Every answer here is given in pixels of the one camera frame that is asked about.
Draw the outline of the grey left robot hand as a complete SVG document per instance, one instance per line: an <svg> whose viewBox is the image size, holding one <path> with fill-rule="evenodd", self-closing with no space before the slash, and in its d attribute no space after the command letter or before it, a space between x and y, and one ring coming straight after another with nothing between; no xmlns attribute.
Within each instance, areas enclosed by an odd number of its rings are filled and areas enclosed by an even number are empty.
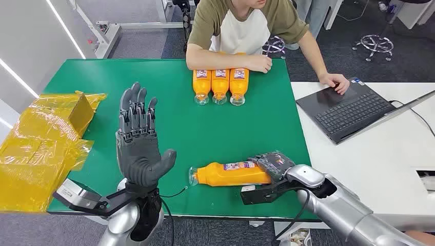
<svg viewBox="0 0 435 246"><path fill-rule="evenodd" d="M156 132L157 98L146 104L146 88L135 82L120 99L116 136L117 162L122 175L142 187L151 187L175 165L176 150L160 153Z"/></svg>

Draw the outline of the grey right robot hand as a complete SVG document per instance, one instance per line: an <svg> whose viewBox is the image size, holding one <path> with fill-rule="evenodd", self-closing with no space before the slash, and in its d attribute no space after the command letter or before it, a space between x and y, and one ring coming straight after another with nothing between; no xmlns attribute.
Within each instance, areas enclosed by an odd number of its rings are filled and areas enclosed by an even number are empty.
<svg viewBox="0 0 435 246"><path fill-rule="evenodd" d="M293 160L280 151L259 154L249 157L247 160L255 162L261 170L270 176L272 182L281 181L286 172L295 166Z"/></svg>

